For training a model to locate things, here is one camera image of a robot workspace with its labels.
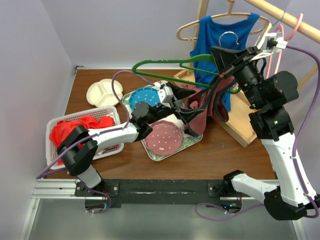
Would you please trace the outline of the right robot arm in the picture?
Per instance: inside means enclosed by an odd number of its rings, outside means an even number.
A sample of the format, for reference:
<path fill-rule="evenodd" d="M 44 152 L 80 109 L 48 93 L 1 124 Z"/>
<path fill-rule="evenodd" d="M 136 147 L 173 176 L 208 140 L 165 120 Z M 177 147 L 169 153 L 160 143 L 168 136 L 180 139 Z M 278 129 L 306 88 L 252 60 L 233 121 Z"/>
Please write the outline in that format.
<path fill-rule="evenodd" d="M 253 112 L 250 124 L 268 152 L 278 184 L 267 184 L 240 170 L 226 174 L 223 192 L 230 197 L 246 194 L 260 201 L 278 221 L 298 220 L 308 210 L 318 210 L 320 196 L 313 189 L 301 163 L 297 145 L 300 139 L 285 104 L 299 97 L 296 77 L 285 70 L 265 78 L 257 69 L 261 51 L 257 47 L 231 50 L 210 49 L 219 77 L 233 77 L 244 92 Z"/>

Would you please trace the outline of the red tank top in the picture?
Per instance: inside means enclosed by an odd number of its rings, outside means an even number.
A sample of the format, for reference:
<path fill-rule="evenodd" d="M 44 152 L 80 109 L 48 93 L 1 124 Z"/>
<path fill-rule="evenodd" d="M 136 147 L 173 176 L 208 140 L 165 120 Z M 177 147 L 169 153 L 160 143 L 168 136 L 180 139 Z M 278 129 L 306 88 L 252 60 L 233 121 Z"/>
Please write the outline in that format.
<path fill-rule="evenodd" d="M 53 144 L 53 153 L 57 153 L 57 147 L 66 139 L 66 137 L 78 126 L 84 126 L 85 129 L 102 129 L 113 127 L 115 119 L 111 114 L 102 116 L 99 120 L 92 115 L 79 117 L 77 120 L 61 120 L 53 126 L 48 140 Z"/>

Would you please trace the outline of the white tank top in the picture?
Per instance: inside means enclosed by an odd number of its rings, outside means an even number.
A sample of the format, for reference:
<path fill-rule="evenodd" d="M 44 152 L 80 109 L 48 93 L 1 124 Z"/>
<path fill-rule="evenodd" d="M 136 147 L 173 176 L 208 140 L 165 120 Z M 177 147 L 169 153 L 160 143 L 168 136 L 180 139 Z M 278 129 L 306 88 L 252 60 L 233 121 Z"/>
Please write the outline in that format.
<path fill-rule="evenodd" d="M 100 119 L 100 124 L 102 124 L 103 127 L 113 127 L 116 125 L 116 119 L 115 119 L 115 115 L 113 113 L 107 114 L 106 116 L 103 116 Z M 112 151 L 115 151 L 119 148 L 119 145 L 116 144 L 114 146 L 110 146 L 107 147 L 99 152 L 96 153 L 96 156 L 102 156 L 105 155 L 107 153 L 110 153 Z"/>

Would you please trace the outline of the pink plastic hanger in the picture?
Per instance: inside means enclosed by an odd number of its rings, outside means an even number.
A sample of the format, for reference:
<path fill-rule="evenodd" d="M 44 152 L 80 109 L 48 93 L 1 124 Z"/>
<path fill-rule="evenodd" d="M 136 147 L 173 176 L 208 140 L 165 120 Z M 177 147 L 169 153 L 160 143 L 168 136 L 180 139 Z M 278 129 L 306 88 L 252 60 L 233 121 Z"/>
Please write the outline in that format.
<path fill-rule="evenodd" d="M 281 59 L 282 59 L 282 51 L 287 47 L 288 41 L 291 40 L 294 37 L 294 35 L 296 34 L 296 32 L 298 31 L 298 28 L 300 27 L 300 25 L 302 23 L 303 16 L 304 16 L 303 13 L 300 13 L 297 16 L 297 23 L 296 23 L 293 31 L 290 32 L 287 36 L 285 36 L 284 26 L 281 23 L 276 27 L 275 31 L 277 34 L 280 34 L 280 36 L 275 39 L 276 45 L 275 45 L 274 53 L 272 53 L 269 57 L 266 78 L 269 78 L 269 76 L 270 76 L 273 54 L 277 54 L 277 60 L 276 60 L 274 74 L 276 74 L 278 72 L 279 67 L 280 67 L 280 63 L 281 63 Z"/>

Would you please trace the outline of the cream wooden hanger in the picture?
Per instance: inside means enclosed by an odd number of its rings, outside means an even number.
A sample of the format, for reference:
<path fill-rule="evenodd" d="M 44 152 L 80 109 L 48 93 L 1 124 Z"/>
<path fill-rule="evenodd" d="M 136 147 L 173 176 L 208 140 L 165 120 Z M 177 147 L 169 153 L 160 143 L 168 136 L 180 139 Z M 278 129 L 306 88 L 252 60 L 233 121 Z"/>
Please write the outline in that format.
<path fill-rule="evenodd" d="M 272 28 L 272 24 L 269 23 L 265 29 L 262 31 L 262 33 L 259 35 L 256 43 L 255 43 L 255 46 L 258 48 L 258 49 L 261 49 L 263 43 L 265 42 L 265 37 L 266 37 L 266 34 L 269 33 L 270 29 Z"/>

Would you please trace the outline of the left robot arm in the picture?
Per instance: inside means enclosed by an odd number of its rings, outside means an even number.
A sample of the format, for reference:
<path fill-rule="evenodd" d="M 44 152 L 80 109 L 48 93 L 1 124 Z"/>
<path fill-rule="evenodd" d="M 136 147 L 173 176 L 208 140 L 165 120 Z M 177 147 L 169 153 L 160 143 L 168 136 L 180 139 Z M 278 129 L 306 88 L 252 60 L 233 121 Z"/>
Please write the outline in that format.
<path fill-rule="evenodd" d="M 71 176 L 77 177 L 92 196 L 104 190 L 102 177 L 93 167 L 95 155 L 107 148 L 142 141 L 154 155 L 169 156 L 183 145 L 184 129 L 203 113 L 184 107 L 182 99 L 194 94 L 169 82 L 135 90 L 129 98 L 127 121 L 110 127 L 76 126 L 57 147 L 58 157 Z"/>

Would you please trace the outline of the maroon motorcycle tank top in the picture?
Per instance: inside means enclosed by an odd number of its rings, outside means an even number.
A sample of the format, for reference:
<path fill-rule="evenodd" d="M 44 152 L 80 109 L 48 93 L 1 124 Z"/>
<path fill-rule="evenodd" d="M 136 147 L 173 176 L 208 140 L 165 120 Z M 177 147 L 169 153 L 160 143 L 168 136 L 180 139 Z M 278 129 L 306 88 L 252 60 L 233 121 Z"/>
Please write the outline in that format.
<path fill-rule="evenodd" d="M 210 88 L 204 88 L 188 97 L 184 102 L 186 110 L 201 110 L 191 122 L 184 126 L 184 133 L 192 137 L 198 137 L 205 131 L 207 118 L 222 123 L 229 121 L 229 113 L 224 103 L 226 91 L 236 83 L 233 76 L 219 78 L 215 76 L 208 84 Z"/>

